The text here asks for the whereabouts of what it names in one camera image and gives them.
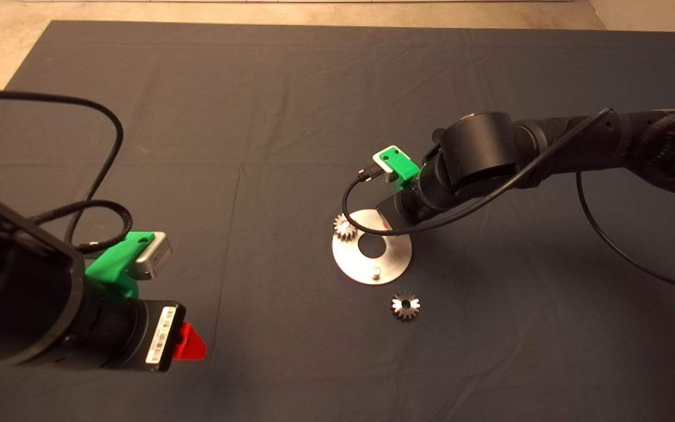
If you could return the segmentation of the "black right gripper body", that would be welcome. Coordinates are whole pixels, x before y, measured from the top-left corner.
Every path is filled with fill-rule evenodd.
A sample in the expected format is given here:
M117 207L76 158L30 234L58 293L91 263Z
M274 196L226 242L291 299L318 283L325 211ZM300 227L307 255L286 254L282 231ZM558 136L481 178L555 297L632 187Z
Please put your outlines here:
M390 225L391 230L416 227L441 213L427 203L418 182L382 200L377 204L376 211Z

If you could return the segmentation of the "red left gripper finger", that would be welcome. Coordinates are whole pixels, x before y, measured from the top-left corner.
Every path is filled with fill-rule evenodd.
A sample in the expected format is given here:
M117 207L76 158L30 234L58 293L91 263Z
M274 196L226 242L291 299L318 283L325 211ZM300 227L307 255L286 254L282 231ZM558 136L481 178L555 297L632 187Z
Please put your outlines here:
M174 360L203 360L208 347L193 325L183 322L180 326L173 352Z

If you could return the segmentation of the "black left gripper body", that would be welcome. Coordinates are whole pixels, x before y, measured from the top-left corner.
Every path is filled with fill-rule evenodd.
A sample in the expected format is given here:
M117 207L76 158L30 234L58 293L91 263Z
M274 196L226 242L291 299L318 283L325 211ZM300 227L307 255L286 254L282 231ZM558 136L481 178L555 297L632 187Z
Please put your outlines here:
M83 345L83 363L109 370L166 372L187 309L173 300L110 299Z

